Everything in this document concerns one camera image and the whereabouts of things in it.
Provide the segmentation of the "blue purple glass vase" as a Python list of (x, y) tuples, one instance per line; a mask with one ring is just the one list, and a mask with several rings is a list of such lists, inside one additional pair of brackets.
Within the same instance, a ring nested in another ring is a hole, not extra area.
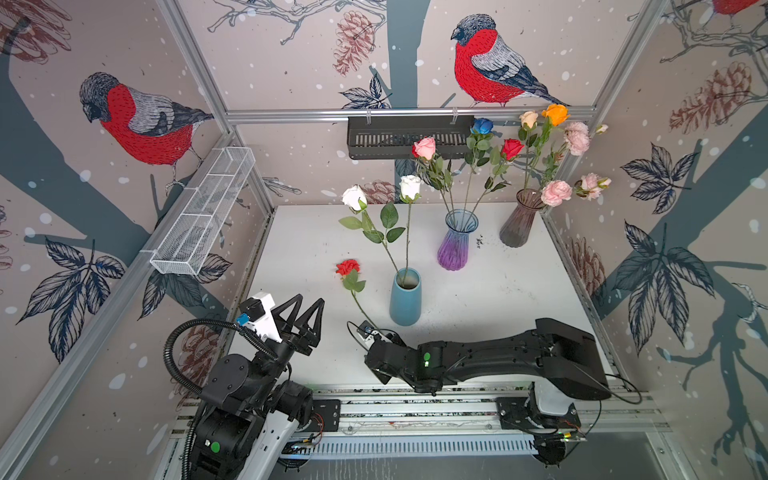
[(469, 257), (470, 235), (476, 231), (479, 221), (475, 213), (465, 209), (454, 209), (446, 214), (448, 231), (437, 252), (441, 267), (458, 271), (465, 267)]

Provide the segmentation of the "orange artificial rose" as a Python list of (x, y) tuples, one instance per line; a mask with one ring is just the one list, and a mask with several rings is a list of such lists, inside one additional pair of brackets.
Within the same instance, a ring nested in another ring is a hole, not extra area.
[(559, 163), (564, 157), (565, 150), (564, 143), (560, 146), (552, 144), (550, 142), (551, 136), (556, 131), (556, 128), (570, 117), (570, 114), (566, 106), (552, 104), (542, 112), (542, 117), (544, 120), (539, 138), (535, 142), (535, 152), (537, 159), (542, 161), (543, 172), (540, 185), (544, 186), (554, 179)]

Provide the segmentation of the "cream peach artificial rose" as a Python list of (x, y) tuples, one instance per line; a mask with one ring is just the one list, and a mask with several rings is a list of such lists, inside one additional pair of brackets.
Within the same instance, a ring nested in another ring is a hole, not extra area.
[(540, 156), (540, 140), (542, 139), (542, 127), (538, 123), (539, 114), (535, 111), (527, 111), (520, 116), (519, 140), (525, 149), (525, 177), (523, 188), (527, 189), (531, 178), (531, 171), (535, 167)]

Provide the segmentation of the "teal ceramic vase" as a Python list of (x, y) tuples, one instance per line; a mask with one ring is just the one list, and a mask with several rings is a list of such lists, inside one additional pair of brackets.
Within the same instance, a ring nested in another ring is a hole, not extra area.
[(398, 271), (393, 280), (389, 315), (399, 326), (412, 326), (421, 316), (421, 277), (412, 268)]

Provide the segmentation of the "red artificial rose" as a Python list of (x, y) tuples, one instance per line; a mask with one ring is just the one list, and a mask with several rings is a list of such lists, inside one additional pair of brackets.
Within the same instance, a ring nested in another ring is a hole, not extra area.
[(366, 281), (360, 277), (360, 270), (361, 267), (359, 262), (354, 259), (347, 259), (336, 265), (336, 273), (340, 276), (342, 286), (350, 293), (365, 320), (372, 327), (375, 327), (376, 324), (366, 313), (357, 298), (357, 296), (362, 293), (366, 287)]
[(504, 176), (509, 170), (514, 160), (523, 150), (523, 143), (516, 139), (506, 139), (501, 146), (491, 147), (482, 152), (482, 156), (477, 160), (476, 165), (490, 165), (490, 173), (484, 183), (483, 193), (475, 203), (472, 212), (475, 212), (479, 203), (489, 193), (504, 189), (508, 183)]

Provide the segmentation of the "blue artificial rose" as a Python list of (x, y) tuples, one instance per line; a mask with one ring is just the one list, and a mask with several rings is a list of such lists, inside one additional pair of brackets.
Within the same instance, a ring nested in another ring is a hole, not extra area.
[(465, 155), (465, 164), (469, 169), (467, 188), (464, 198), (465, 210), (468, 208), (469, 193), (471, 190), (472, 179), (476, 174), (476, 168), (485, 165), (490, 160), (493, 127), (494, 124), (491, 120), (487, 118), (477, 118), (474, 120), (474, 123), (470, 128), (470, 133), (466, 140), (468, 152)]

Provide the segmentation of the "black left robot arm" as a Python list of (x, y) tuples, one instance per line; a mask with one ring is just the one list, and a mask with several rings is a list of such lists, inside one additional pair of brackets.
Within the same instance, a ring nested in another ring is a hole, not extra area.
[[(200, 401), (182, 450), (182, 478), (266, 478), (289, 436), (311, 421), (313, 392), (291, 380), (290, 360), (296, 353), (310, 355), (319, 345), (325, 302), (318, 299), (308, 308), (302, 303), (297, 294), (277, 305), (260, 292), (241, 303), (233, 321), (193, 319), (168, 336), (164, 365)], [(234, 331), (255, 352), (222, 357), (199, 385), (173, 358), (178, 337), (196, 326)]]

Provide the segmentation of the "pink artificial rose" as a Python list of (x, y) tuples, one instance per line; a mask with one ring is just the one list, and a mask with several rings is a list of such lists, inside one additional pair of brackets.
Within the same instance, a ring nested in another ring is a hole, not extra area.
[(425, 137), (415, 142), (412, 146), (412, 155), (415, 159), (417, 175), (440, 194), (446, 210), (452, 211), (454, 209), (452, 163), (437, 152), (435, 138)]

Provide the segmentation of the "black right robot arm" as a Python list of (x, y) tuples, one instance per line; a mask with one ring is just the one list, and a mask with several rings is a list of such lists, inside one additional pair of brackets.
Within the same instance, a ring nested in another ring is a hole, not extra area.
[(435, 395), (445, 386), (479, 377), (528, 375), (571, 399), (610, 397), (594, 336), (552, 318), (539, 318), (533, 329), (510, 337), (430, 341), (415, 348), (368, 321), (350, 331), (366, 348), (365, 365), (382, 384), (397, 378), (416, 393)]

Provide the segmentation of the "pink grey glass vase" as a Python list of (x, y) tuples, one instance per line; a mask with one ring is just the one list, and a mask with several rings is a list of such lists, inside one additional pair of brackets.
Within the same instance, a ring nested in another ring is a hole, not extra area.
[(528, 241), (533, 221), (544, 207), (541, 193), (533, 189), (522, 189), (516, 195), (517, 205), (504, 223), (499, 238), (511, 248), (519, 248)]

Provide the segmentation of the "white artificial rose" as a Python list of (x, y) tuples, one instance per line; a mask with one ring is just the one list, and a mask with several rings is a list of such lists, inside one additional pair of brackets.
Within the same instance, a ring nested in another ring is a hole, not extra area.
[(410, 225), (412, 218), (412, 206), (421, 198), (422, 179), (416, 175), (403, 176), (400, 181), (401, 200), (407, 205), (407, 217), (406, 217), (406, 247), (405, 247), (405, 273), (403, 278), (405, 279), (409, 267), (410, 267)]
[(368, 200), (360, 185), (353, 185), (347, 189), (342, 195), (342, 203), (351, 214), (341, 218), (339, 223), (349, 230), (361, 231), (370, 242), (381, 245), (395, 271), (398, 272), (399, 268), (389, 245), (398, 240), (407, 228), (398, 226), (399, 213), (394, 204), (387, 203), (382, 207), (379, 214), (381, 226), (378, 227), (368, 212)]

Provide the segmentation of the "pink peony spray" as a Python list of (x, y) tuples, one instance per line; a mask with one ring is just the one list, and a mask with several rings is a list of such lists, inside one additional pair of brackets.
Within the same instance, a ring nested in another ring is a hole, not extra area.
[(611, 183), (612, 180), (610, 178), (601, 177), (595, 173), (582, 176), (573, 185), (566, 181), (553, 180), (543, 187), (540, 199), (544, 205), (549, 207), (560, 206), (563, 202), (569, 201), (573, 196), (587, 200), (597, 200)]
[(554, 179), (568, 180), (586, 156), (592, 141), (607, 131), (606, 125), (591, 130), (585, 122), (567, 121), (555, 128)]

